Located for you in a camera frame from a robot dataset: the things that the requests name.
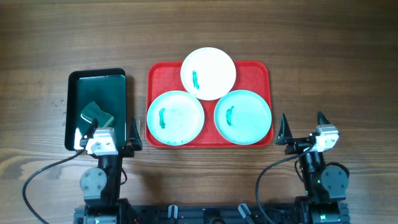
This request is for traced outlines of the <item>black water tray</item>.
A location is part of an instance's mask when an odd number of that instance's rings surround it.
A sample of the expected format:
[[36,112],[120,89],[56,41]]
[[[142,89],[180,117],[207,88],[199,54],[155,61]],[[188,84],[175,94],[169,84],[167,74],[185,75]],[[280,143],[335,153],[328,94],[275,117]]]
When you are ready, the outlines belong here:
[[83,108],[94,102],[114,117],[111,127],[116,134],[116,145],[126,141],[126,73],[121,68],[83,70],[68,77],[65,148],[80,149],[82,135],[90,123],[81,117]]

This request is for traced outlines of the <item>green yellow sponge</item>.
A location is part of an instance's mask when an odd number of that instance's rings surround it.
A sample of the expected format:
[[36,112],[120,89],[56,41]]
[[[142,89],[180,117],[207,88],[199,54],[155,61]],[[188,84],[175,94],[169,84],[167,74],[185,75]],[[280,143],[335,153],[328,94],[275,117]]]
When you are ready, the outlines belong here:
[[114,117],[103,111],[94,101],[82,109],[80,116],[88,123],[92,123],[96,119],[99,128],[110,127],[114,122]]

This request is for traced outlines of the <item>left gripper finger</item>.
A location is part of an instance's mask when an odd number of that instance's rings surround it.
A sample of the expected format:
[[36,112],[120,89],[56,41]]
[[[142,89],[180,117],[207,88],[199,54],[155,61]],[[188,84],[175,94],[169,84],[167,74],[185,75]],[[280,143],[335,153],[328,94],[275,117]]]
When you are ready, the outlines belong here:
[[132,119],[128,146],[131,148],[132,151],[142,150],[142,141],[139,135],[139,128],[137,127],[135,118]]
[[86,130],[86,132],[83,134],[83,136],[80,139],[80,147],[86,147],[88,144],[88,141],[90,139],[93,139],[93,135],[98,128],[98,120],[94,119],[92,123],[90,124],[90,127]]

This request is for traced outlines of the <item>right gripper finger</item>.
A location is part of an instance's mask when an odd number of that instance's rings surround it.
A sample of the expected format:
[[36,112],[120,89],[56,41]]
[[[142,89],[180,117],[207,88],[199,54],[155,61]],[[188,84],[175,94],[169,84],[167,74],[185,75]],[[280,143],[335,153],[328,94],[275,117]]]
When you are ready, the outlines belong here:
[[290,144],[292,142],[292,133],[289,128],[289,124],[287,121],[287,118],[285,114],[283,113],[281,116],[281,121],[280,121],[280,129],[277,135],[277,139],[275,143],[277,145],[286,145]]
[[325,115],[321,111],[317,113],[317,123],[318,125],[330,124],[330,122],[326,119]]

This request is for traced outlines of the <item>white plate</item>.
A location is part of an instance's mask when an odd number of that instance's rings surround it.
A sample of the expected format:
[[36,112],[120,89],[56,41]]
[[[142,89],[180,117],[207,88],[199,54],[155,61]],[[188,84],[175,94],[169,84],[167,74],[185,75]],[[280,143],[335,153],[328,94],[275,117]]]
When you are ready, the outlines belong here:
[[227,94],[236,81],[231,57],[214,47],[191,52],[183,61],[180,78],[183,87],[200,100],[217,100]]

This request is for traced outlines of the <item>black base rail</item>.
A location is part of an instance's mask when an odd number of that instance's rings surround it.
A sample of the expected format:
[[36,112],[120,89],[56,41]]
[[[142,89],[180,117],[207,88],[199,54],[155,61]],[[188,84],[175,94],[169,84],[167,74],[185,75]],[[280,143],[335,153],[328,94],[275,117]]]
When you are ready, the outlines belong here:
[[185,207],[170,205],[131,206],[120,212],[114,207],[89,211],[77,208],[73,224],[84,223],[149,223],[149,224],[206,224],[206,223],[343,223],[349,224],[351,218],[348,205],[333,203],[326,205],[306,205],[304,203],[269,203],[263,209],[265,217],[257,206],[245,203],[234,206]]

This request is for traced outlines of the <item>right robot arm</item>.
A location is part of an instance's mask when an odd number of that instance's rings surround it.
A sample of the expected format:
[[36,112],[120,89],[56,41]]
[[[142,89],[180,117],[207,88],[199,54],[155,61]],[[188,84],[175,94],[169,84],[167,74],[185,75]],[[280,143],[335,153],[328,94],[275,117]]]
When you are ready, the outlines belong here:
[[317,114],[318,125],[306,138],[294,138],[283,114],[276,144],[285,145],[286,155],[298,155],[301,180],[306,195],[296,197],[290,215],[283,215],[284,223],[349,223],[346,199],[349,170],[338,162],[325,162],[323,153],[334,148],[339,131],[322,112]]

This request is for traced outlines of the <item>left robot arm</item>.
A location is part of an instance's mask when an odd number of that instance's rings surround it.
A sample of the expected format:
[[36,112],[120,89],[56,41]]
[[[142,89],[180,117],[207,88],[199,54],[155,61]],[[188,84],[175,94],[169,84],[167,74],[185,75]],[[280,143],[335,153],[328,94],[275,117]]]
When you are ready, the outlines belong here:
[[120,198],[123,184],[121,176],[123,158],[134,157],[135,151],[142,150],[142,141],[136,121],[131,124],[129,138],[124,146],[116,145],[113,128],[100,128],[94,119],[80,139],[80,146],[98,160],[98,166],[85,171],[80,179],[85,207],[75,210],[73,222],[78,224],[127,224],[140,223],[128,199]]

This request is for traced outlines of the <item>light blue plate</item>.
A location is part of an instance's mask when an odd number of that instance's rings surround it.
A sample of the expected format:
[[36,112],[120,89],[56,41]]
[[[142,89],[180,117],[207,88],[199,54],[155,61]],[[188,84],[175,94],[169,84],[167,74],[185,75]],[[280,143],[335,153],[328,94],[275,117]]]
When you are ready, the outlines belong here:
[[214,123],[227,141],[237,145],[254,144],[271,129],[271,107],[253,91],[231,91],[217,102]]
[[147,127],[153,137],[169,146],[193,141],[201,132],[205,112],[199,102],[185,91],[168,91],[158,96],[147,111]]

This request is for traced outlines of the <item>red plastic tray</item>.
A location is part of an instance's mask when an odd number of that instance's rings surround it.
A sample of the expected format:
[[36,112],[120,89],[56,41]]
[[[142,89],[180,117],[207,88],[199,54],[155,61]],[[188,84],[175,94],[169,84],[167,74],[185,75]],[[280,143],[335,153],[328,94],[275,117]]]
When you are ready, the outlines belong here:
[[[147,77],[146,108],[161,94],[179,90],[184,91],[180,79],[182,61],[157,62],[149,69]],[[269,106],[272,105],[269,71],[260,61],[235,60],[236,81],[232,90],[249,90],[261,96]],[[203,101],[201,104],[205,113],[205,122],[201,133],[182,148],[234,148],[238,147],[227,141],[217,131],[214,124],[214,109],[217,100]]]

